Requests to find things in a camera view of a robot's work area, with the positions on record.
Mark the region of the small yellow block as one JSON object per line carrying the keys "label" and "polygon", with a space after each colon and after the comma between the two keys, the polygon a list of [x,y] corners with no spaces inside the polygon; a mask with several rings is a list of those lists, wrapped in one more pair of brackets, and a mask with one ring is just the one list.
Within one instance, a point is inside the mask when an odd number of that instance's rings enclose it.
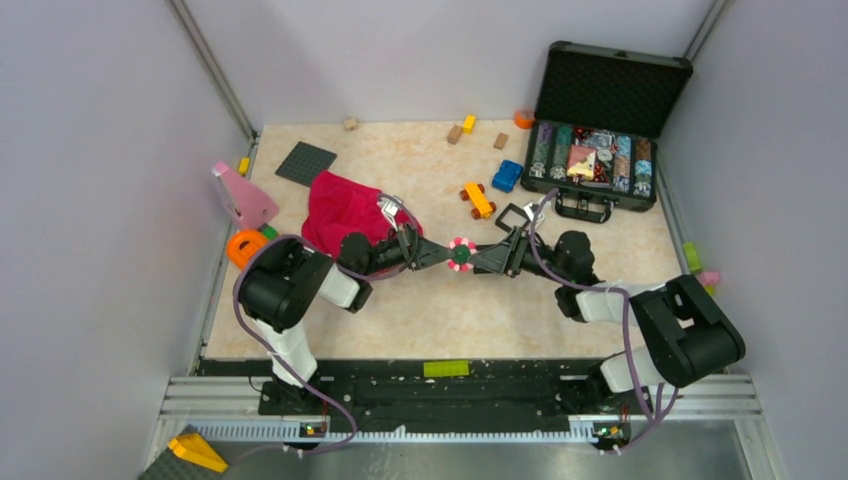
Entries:
{"label": "small yellow block", "polygon": [[238,173],[245,177],[250,170],[251,159],[249,157],[243,157],[238,165]]}

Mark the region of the playing card box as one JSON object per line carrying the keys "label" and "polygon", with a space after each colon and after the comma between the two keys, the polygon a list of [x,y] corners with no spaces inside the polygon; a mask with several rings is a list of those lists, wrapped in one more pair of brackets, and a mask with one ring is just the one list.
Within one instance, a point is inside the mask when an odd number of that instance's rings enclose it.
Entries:
{"label": "playing card box", "polygon": [[572,145],[566,165],[566,175],[572,178],[593,180],[597,150],[592,147]]}

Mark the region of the pink plastic piece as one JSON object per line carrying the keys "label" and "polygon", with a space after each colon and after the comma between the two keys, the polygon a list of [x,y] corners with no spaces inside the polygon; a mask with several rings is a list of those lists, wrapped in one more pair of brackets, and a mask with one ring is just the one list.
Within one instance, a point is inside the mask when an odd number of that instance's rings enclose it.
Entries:
{"label": "pink plastic piece", "polygon": [[279,206],[265,191],[225,163],[215,163],[211,172],[218,198],[239,230],[257,230],[279,214]]}

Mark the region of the small tan wooden block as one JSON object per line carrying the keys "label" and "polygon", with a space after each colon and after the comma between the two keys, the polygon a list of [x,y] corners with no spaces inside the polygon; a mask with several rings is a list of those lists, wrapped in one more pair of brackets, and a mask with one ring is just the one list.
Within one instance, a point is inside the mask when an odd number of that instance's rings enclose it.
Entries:
{"label": "small tan wooden block", "polygon": [[350,117],[343,121],[343,127],[346,131],[356,130],[359,126],[359,122],[356,118]]}

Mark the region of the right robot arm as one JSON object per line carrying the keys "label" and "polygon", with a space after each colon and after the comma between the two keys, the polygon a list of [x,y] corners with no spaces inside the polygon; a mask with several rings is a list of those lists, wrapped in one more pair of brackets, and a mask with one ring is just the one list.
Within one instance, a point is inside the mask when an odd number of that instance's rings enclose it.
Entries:
{"label": "right robot arm", "polygon": [[589,404],[600,412],[614,411],[636,384],[683,388],[747,353],[737,328],[695,276],[642,285],[603,282],[594,272],[590,240],[580,231],[566,231],[548,247],[515,229],[468,261],[481,272],[514,277],[527,271],[556,281],[557,305],[567,318],[639,330],[642,346],[603,360],[586,385]]}

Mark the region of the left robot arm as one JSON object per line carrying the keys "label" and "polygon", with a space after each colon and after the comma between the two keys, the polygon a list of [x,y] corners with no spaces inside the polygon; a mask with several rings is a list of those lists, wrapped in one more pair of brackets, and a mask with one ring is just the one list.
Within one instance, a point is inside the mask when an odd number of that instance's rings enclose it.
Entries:
{"label": "left robot arm", "polygon": [[295,236],[271,241],[258,230],[237,233],[227,245],[229,260],[241,270],[235,302],[254,321],[272,358],[272,372],[284,384],[283,401],[297,413],[319,404],[317,371],[301,321],[317,297],[356,313],[373,291],[372,283],[402,270],[449,261],[453,250],[431,242],[415,229],[391,231],[376,244],[360,233],[346,235],[333,259]]}

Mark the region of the pink flower brooch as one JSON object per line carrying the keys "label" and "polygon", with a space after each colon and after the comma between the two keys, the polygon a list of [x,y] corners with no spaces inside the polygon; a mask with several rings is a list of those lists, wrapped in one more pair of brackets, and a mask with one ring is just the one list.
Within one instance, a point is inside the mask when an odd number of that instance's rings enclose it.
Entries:
{"label": "pink flower brooch", "polygon": [[451,258],[448,267],[455,272],[467,272],[472,269],[470,258],[477,252],[476,244],[466,237],[455,237],[450,243]]}

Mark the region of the magenta garment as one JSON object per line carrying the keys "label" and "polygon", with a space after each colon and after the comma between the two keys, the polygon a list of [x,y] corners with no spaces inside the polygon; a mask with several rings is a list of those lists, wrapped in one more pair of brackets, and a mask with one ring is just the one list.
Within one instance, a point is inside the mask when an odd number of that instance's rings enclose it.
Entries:
{"label": "magenta garment", "polygon": [[308,215],[301,236],[318,250],[334,258],[343,239],[361,233],[371,245],[389,237],[390,223],[378,205],[382,191],[353,182],[329,171],[313,181],[308,197]]}

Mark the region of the green pink toy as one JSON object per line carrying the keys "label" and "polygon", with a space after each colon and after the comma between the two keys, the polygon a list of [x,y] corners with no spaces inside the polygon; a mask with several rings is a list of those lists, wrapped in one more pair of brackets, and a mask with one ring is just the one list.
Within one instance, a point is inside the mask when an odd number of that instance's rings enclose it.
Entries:
{"label": "green pink toy", "polygon": [[682,250],[686,265],[709,295],[716,293],[716,287],[721,282],[721,275],[714,270],[707,270],[701,262],[698,250],[693,242],[684,242]]}

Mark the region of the yellow toy car red wheels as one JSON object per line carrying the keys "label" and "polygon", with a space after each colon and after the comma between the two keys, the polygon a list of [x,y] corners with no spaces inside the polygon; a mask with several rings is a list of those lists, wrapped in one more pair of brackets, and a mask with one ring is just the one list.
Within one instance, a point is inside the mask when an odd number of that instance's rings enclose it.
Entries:
{"label": "yellow toy car red wheels", "polygon": [[459,196],[463,201],[469,203],[471,216],[475,220],[489,219],[497,210],[494,202],[486,195],[486,188],[481,183],[467,182],[464,184]]}

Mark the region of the orange object behind case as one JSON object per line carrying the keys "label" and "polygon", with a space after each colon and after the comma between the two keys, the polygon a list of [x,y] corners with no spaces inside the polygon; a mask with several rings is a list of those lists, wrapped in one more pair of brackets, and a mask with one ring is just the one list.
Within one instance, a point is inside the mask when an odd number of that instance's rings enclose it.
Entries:
{"label": "orange object behind case", "polygon": [[513,115],[513,122],[519,129],[530,130],[535,124],[535,114],[533,111],[518,110]]}

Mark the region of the black square frame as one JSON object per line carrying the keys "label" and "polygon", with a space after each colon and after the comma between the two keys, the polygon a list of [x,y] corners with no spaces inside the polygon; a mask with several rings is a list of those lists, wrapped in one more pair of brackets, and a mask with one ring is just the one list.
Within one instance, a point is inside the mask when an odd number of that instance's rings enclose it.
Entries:
{"label": "black square frame", "polygon": [[524,230],[530,219],[525,210],[516,204],[508,204],[495,219],[495,225],[502,231],[510,233],[512,230]]}

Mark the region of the green flat brick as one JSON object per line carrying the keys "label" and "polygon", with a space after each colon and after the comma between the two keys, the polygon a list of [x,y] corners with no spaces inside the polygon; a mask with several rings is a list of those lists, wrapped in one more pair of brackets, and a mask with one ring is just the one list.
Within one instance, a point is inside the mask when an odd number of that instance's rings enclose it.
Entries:
{"label": "green flat brick", "polygon": [[427,361],[422,364],[422,369],[427,379],[466,377],[471,373],[468,360]]}

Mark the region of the blue toy car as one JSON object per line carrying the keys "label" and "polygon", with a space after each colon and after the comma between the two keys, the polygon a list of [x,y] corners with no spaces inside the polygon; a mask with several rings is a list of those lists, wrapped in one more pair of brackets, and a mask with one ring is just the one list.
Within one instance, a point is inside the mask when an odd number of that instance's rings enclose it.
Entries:
{"label": "blue toy car", "polygon": [[492,178],[491,186],[501,192],[511,193],[523,173],[523,166],[517,162],[504,159]]}

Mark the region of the dark grey building baseplate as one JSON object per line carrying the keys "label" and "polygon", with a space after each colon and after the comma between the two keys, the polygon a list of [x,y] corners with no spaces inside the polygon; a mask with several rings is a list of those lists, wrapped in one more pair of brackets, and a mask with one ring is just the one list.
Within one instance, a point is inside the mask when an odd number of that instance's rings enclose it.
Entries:
{"label": "dark grey building baseplate", "polygon": [[337,154],[299,141],[276,168],[275,175],[296,184],[310,187],[318,175],[328,170]]}

